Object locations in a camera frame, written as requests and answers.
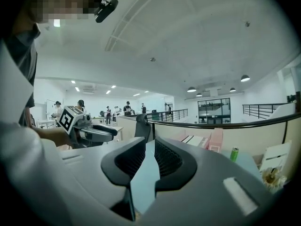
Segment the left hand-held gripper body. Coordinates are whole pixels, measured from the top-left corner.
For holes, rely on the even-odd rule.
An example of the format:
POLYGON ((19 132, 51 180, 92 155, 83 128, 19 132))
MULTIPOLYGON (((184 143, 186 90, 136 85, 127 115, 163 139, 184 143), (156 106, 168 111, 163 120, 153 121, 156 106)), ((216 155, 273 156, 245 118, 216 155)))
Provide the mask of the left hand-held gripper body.
POLYGON ((80 132, 92 124, 89 115, 84 114, 75 106, 65 106, 58 124, 69 136, 73 148, 87 147, 81 140, 80 132))

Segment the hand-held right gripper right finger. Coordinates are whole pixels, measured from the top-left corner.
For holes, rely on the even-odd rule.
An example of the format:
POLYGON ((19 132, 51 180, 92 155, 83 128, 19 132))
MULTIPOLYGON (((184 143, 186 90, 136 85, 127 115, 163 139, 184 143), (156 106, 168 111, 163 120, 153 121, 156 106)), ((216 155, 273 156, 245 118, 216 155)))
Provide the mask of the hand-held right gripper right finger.
POLYGON ((160 179, 143 226, 249 226, 270 202, 258 178, 220 153, 158 137, 155 159, 160 179))

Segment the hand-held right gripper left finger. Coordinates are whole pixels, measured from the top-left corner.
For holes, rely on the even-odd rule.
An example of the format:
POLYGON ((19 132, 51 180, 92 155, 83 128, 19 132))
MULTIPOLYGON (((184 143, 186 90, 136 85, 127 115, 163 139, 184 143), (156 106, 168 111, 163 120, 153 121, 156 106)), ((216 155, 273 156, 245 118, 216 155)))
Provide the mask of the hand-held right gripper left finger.
POLYGON ((131 180, 145 158, 143 137, 58 153, 68 224, 134 224, 131 180))

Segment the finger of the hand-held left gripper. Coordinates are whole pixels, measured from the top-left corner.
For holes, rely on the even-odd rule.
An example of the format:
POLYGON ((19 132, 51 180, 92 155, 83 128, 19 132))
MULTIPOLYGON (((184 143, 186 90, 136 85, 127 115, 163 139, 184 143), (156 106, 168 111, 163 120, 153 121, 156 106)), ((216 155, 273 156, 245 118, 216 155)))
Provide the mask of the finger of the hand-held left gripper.
POLYGON ((114 138, 111 133, 93 128, 82 128, 79 130, 79 134, 81 138, 90 142, 109 142, 114 138))
POLYGON ((109 126, 106 126, 106 125, 93 125, 93 129, 110 133, 113 136, 116 136, 118 134, 118 131, 115 128, 109 127, 109 126))

